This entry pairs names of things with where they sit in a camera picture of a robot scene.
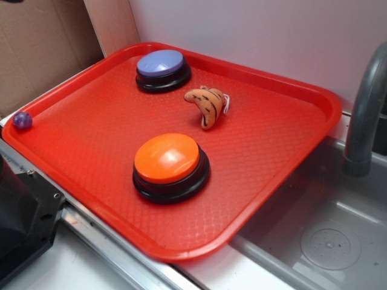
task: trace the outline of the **stainless steel sink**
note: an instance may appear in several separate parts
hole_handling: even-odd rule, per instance
[[[352,178],[343,149],[326,138],[231,242],[296,289],[387,287],[387,160]]]

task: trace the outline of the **plush toy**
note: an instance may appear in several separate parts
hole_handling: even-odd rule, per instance
[[[184,95],[184,99],[189,103],[195,103],[203,115],[201,127],[204,130],[210,129],[218,119],[222,107],[224,113],[229,108],[229,96],[223,94],[218,89],[209,89],[206,86],[201,86],[200,89],[192,89]]]

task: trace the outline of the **small purple ball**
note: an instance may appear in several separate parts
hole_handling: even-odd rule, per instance
[[[18,129],[28,129],[32,126],[32,117],[27,112],[19,112],[13,116],[12,123]]]

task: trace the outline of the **gray faucet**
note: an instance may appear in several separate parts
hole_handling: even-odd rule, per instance
[[[387,140],[387,127],[376,136],[386,94],[387,42],[378,47],[369,61],[357,93],[344,150],[343,171],[349,176],[366,176],[374,140]]]

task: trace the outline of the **black button base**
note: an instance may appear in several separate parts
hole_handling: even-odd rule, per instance
[[[199,147],[200,159],[195,170],[184,179],[169,184],[154,184],[145,181],[133,168],[133,183],[142,198],[156,204],[174,204],[195,196],[207,183],[210,162]]]

